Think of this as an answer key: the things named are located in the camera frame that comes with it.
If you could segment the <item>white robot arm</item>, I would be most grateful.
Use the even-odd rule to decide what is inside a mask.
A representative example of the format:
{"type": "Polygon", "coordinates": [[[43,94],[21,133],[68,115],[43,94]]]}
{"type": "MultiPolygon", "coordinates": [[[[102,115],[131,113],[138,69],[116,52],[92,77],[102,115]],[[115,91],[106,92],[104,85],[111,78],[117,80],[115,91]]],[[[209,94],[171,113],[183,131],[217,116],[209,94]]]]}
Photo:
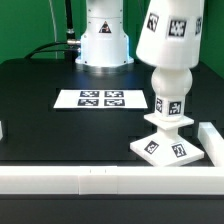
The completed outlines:
{"type": "Polygon", "coordinates": [[[98,74],[129,70],[134,59],[123,29],[123,0],[86,0],[86,12],[77,67],[98,74]]]}

